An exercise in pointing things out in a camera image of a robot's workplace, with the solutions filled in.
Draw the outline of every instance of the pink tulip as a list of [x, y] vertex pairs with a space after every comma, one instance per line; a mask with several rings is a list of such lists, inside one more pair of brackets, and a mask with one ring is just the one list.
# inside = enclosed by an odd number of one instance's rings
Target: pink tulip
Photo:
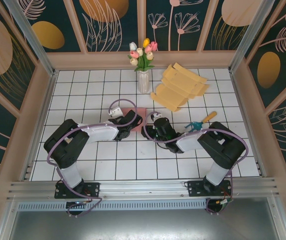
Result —
[[152, 41], [150, 45], [152, 47], [152, 51], [156, 51], [158, 49], [158, 43], [156, 41]]
[[139, 58], [139, 53], [137, 51], [130, 51], [129, 54], [132, 58], [135, 58], [135, 59]]
[[152, 52], [152, 46], [151, 44], [147, 45], [146, 48], [144, 49], [144, 52], [147, 54], [148, 52]]

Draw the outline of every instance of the tulip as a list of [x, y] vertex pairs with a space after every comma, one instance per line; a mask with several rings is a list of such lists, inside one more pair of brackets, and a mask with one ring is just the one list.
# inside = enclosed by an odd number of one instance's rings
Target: tulip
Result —
[[151, 44], [147, 45], [144, 49], [144, 52], [147, 54], [148, 52], [152, 52]]
[[158, 43], [156, 41], [152, 41], [150, 43], [151, 47], [152, 47], [152, 51], [156, 51], [158, 49]]
[[136, 51], [137, 48], [138, 48], [138, 46], [137, 46], [134, 42], [131, 42], [131, 43], [129, 44], [129, 50], [130, 50], [130, 51]]
[[143, 48], [146, 48], [147, 45], [149, 45], [149, 44], [150, 44], [150, 39], [145, 38], [145, 39], [144, 39], [144, 42], [143, 42]]
[[132, 58], [135, 58], [135, 59], [139, 58], [139, 53], [137, 51], [130, 51], [129, 54]]
[[130, 60], [129, 60], [130, 64], [132, 64], [133, 66], [136, 66], [138, 65], [138, 60], [134, 57], [132, 57]]
[[138, 48], [138, 49], [136, 49], [136, 51], [140, 57], [143, 55], [143, 49], [142, 48]]
[[154, 56], [153, 56], [153, 52], [151, 51], [148, 51], [147, 54], [146, 54], [146, 58], [147, 60], [153, 60]]

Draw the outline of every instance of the white tulip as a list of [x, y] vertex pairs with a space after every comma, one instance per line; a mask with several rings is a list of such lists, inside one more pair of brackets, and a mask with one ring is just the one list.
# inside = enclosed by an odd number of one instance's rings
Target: white tulip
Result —
[[142, 55], [143, 55], [143, 49], [142, 48], [138, 48], [138, 49], [136, 49], [136, 51], [137, 51], [137, 53], [138, 53], [138, 55], [141, 57]]
[[136, 65], [138, 65], [138, 60], [136, 59], [136, 58], [134, 58], [134, 57], [132, 57], [130, 60], [129, 60], [129, 62], [133, 65], [133, 66], [136, 66]]
[[146, 54], [146, 58], [147, 60], [153, 60], [154, 56], [153, 56], [153, 53], [151, 51], [148, 51], [147, 54]]
[[138, 49], [138, 46], [134, 42], [131, 42], [129, 44], [129, 50], [130, 51], [136, 51], [137, 49]]

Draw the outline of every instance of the pink sponge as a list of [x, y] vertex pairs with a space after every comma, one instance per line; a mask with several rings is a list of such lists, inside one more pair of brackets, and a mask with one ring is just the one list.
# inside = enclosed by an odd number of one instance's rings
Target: pink sponge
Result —
[[[122, 108], [122, 113], [123, 115], [125, 116], [130, 110], [133, 110], [135, 112], [135, 108], [131, 108], [131, 107], [127, 107], [127, 108]], [[138, 107], [137, 108], [137, 114], [140, 115], [143, 120], [146, 118], [147, 116], [147, 109], [145, 107]], [[140, 125], [138, 125], [137, 127], [133, 128], [131, 130], [131, 132], [141, 132], [141, 129], [142, 129], [142, 126], [143, 126], [143, 121]]]

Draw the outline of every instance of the yellow screwdriver handle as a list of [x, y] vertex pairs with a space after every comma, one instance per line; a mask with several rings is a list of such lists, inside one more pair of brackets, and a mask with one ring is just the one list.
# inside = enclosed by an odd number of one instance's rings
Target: yellow screwdriver handle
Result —
[[217, 115], [216, 111], [211, 112], [210, 115], [208, 115], [206, 118], [203, 119], [202, 123], [206, 123], [210, 121], [212, 118], [214, 118]]

